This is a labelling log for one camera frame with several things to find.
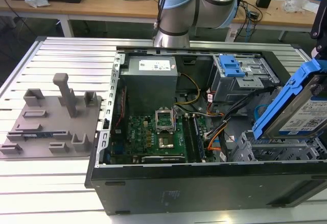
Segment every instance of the hard drive label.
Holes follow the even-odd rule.
[[[279,130],[283,135],[304,135],[327,120],[327,100],[307,101]]]

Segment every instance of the yellow cable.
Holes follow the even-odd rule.
[[[181,75],[184,75],[184,76],[186,76],[187,78],[189,78],[193,83],[194,83],[194,85],[196,86],[196,89],[197,89],[197,91],[198,91],[198,94],[197,94],[197,96],[195,97],[195,99],[194,100],[191,100],[191,101],[186,101],[186,102],[176,102],[176,103],[174,103],[175,105],[188,105],[188,104],[192,104],[193,102],[196,102],[199,98],[200,98],[200,88],[199,88],[199,86],[196,84],[196,82],[190,77],[190,76],[188,76],[187,74],[185,74],[185,73],[181,73]]]

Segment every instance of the metal slotted table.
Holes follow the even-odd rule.
[[[150,40],[40,38],[0,88],[0,143],[23,108],[28,88],[39,88],[47,96],[60,95],[52,83],[53,75],[60,72],[68,73],[76,95],[96,91],[106,97],[116,47],[151,45]],[[191,42],[191,47],[273,51],[290,74],[309,60],[301,49],[285,44]],[[108,217],[95,191],[84,187],[87,165],[88,159],[0,161],[0,223],[327,223],[327,190],[289,209]]]

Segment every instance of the workbench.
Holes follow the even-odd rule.
[[[256,0],[247,0],[255,4]],[[32,8],[24,1],[7,0],[20,17],[54,18],[61,22],[65,37],[73,37],[71,20],[117,21],[132,23],[155,22],[157,2],[124,0],[82,0],[79,4],[50,2],[49,7]],[[272,0],[268,9],[261,9],[263,19],[256,29],[309,32],[314,22],[315,13],[286,13],[282,10],[283,1]],[[0,16],[15,16],[4,0],[0,0]],[[234,41],[235,32],[242,27],[245,12],[239,8],[229,26],[226,41]]]
[[[150,40],[103,38],[39,38],[0,88],[0,143],[12,128],[28,88],[45,96],[60,95],[52,83],[57,72],[68,73],[75,95],[96,91],[106,97],[117,46],[150,47]],[[191,47],[217,50],[273,51],[293,74],[310,58],[289,44],[191,41]],[[95,190],[85,189],[88,159],[57,161],[0,161],[0,223],[325,223],[327,190],[296,208],[122,215],[108,217]]]

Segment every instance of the sticker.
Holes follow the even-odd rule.
[[[222,151],[220,152],[219,156],[222,159],[222,161],[226,162],[226,156],[225,156],[225,154],[223,154]]]
[[[214,98],[214,96],[212,94],[208,94],[208,102],[212,103],[213,98]]]
[[[229,136],[227,142],[233,142],[233,141],[235,141],[235,137]]]
[[[33,133],[33,134],[24,135],[24,137],[37,137],[37,135]]]
[[[170,71],[169,60],[140,60],[138,64],[140,71]]]
[[[314,131],[327,120],[327,101],[307,101],[279,130],[282,134],[297,135]]]
[[[252,72],[250,67],[242,67],[242,71],[244,72]]]

